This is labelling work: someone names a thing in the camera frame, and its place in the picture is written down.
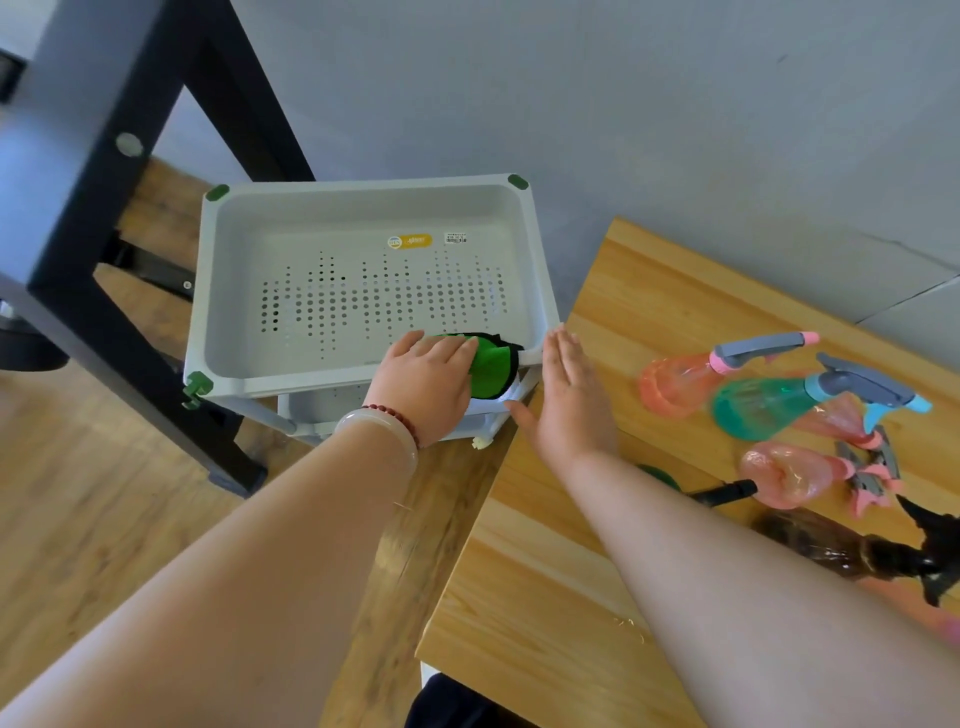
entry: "spray bottle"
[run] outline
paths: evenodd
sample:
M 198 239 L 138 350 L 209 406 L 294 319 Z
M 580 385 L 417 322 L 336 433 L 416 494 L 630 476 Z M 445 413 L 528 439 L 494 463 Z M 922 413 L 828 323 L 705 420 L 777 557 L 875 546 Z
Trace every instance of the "spray bottle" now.
M 883 445 L 883 437 L 878 431 L 869 434 L 864 431 L 860 406 L 856 397 L 848 392 L 832 400 L 817 402 L 793 426 L 830 440 L 842 440 L 855 448 L 879 449 Z
M 748 361 L 816 344 L 820 335 L 794 331 L 720 344 L 712 352 L 659 359 L 640 375 L 640 398 L 651 412 L 680 419 L 696 412 L 731 372 Z
M 767 511 L 754 530 L 801 556 L 888 599 L 907 616 L 933 630 L 942 639 L 960 644 L 960 620 L 933 607 L 960 581 L 960 519 L 928 511 L 903 496 L 903 510 L 924 532 L 920 548 L 861 536 L 844 525 L 805 508 Z M 894 579 L 920 579 L 924 601 Z
M 906 407 L 929 412 L 929 401 L 876 369 L 817 354 L 827 370 L 799 378 L 740 379 L 724 386 L 713 401 L 713 417 L 728 434 L 741 440 L 766 440 L 815 407 L 842 392 L 867 403 L 863 429 L 872 432 L 887 412 Z
M 853 477 L 855 472 L 854 464 L 846 458 L 772 440 L 747 450 L 739 467 L 741 478 L 756 483 L 754 497 L 781 510 L 802 505 L 836 481 Z

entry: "black metal table frame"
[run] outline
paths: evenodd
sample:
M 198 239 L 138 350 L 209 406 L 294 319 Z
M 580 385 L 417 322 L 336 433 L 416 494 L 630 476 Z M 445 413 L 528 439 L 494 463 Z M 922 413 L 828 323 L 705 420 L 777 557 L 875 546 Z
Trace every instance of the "black metal table frame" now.
M 0 128 L 0 299 L 248 495 L 265 469 L 93 278 L 185 85 L 254 181 L 313 181 L 228 0 L 61 0 Z

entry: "green cleaning cloth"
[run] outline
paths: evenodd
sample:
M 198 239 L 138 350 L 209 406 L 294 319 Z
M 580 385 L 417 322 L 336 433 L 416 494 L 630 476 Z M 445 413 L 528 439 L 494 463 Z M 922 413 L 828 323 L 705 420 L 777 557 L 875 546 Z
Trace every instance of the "green cleaning cloth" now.
M 451 336 L 476 336 L 477 353 L 470 365 L 470 396 L 475 400 L 496 400 L 510 389 L 519 368 L 518 344 L 504 341 L 491 333 L 461 333 Z

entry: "yellow label sticker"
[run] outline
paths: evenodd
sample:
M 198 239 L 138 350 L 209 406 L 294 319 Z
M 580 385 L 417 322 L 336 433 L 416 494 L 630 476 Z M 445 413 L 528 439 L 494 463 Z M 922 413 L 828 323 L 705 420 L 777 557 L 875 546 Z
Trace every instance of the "yellow label sticker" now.
M 429 248 L 433 245 L 433 235 L 425 232 L 418 235 L 394 235 L 387 241 L 387 245 L 395 251 L 407 248 Z

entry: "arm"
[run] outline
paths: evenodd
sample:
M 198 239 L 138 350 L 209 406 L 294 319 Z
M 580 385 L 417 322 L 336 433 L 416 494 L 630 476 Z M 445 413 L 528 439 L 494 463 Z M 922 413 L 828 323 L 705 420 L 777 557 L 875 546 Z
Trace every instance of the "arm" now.
M 610 554 L 705 721 L 949 724 L 960 660 L 880 600 L 616 456 L 575 336 L 544 346 L 542 417 L 511 409 Z
M 422 336 L 391 348 L 368 402 L 429 445 L 467 408 L 476 343 Z M 338 431 L 78 642 L 0 726 L 316 725 L 410 447 L 370 421 Z

